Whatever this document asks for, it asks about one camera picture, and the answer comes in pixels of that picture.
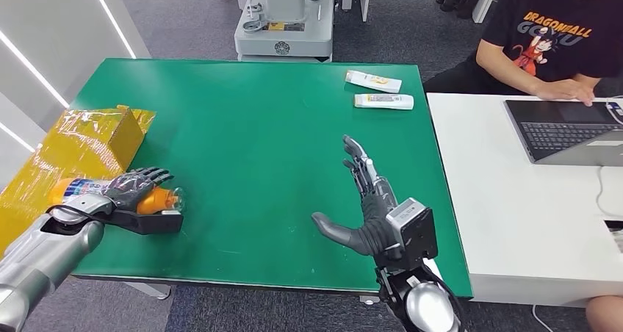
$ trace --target graphic t-shirt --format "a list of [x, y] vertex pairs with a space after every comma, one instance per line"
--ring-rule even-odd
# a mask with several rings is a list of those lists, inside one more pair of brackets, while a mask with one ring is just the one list
[[500, 0], [483, 39], [547, 82], [617, 76], [623, 0]]

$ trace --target laptop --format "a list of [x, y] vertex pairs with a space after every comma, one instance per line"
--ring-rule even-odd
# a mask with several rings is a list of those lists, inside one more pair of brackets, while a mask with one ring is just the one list
[[532, 163], [623, 166], [623, 111], [615, 101], [504, 102]]

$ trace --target white tube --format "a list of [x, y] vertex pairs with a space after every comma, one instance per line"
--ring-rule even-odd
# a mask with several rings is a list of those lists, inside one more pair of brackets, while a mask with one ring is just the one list
[[388, 109], [413, 109], [412, 95], [394, 94], [365, 94], [355, 95], [355, 107], [357, 108], [388, 108]]
[[400, 92], [400, 86], [403, 84], [402, 80], [388, 79], [355, 70], [346, 72], [346, 82], [388, 93]]

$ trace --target laptop keyboard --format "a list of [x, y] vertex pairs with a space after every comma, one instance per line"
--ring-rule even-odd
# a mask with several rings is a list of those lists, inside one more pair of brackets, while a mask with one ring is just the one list
[[536, 150], [562, 151], [622, 125], [522, 123], [527, 141]]

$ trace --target orange bottle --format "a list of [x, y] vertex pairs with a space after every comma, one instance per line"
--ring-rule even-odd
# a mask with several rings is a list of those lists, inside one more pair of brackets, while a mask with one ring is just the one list
[[[110, 180], [91, 180], [82, 178], [60, 179], [52, 188], [49, 200], [52, 204], [64, 203], [76, 196], [93, 193], [101, 194], [110, 184]], [[184, 191], [181, 188], [173, 190], [156, 187], [147, 197], [138, 203], [138, 214], [154, 214], [166, 209], [181, 211], [184, 208]]]

